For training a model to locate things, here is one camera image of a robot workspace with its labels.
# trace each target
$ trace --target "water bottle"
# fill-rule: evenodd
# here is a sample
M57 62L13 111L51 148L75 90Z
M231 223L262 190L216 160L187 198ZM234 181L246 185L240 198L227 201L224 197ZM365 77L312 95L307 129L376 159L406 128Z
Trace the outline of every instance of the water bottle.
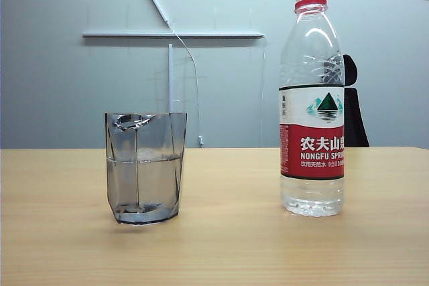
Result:
M327 0L296 0L280 66L282 201L315 217L344 202L344 62L327 9Z

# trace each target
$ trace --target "white wall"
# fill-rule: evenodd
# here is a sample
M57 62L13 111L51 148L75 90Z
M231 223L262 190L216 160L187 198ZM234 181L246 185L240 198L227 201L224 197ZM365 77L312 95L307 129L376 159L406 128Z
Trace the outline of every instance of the white wall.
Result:
M278 145L278 64L294 0L158 1L178 31L266 35L187 44L206 146ZM370 144L429 148L429 0L328 2L343 52L358 65ZM168 31L150 0L1 0L1 9L4 148L103 147L105 111L165 111L169 43L188 146L196 145L194 72L176 40L82 38L86 29Z

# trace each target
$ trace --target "water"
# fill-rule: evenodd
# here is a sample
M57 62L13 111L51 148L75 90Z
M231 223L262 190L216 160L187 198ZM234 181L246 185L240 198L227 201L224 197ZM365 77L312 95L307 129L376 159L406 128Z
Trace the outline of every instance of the water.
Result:
M344 178L303 180L280 177L285 208L295 214L325 217L338 214L344 203Z
M178 214L181 157L124 162L107 159L109 203L118 222L146 224Z

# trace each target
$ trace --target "wooden table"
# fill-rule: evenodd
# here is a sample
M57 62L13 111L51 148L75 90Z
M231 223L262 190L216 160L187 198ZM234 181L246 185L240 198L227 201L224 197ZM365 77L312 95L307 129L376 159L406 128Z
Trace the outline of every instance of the wooden table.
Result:
M429 285L429 150L347 149L346 203L293 215L278 149L188 149L178 217L117 224L103 150L2 151L2 285Z

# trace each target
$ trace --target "black chair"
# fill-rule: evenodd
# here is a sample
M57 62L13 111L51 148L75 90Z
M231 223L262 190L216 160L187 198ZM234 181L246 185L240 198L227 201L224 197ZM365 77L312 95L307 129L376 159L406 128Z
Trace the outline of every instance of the black chair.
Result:
M353 85L357 79L357 67L349 55L344 55L345 86ZM363 126L357 90L346 87L344 92L344 144L345 147L369 147Z

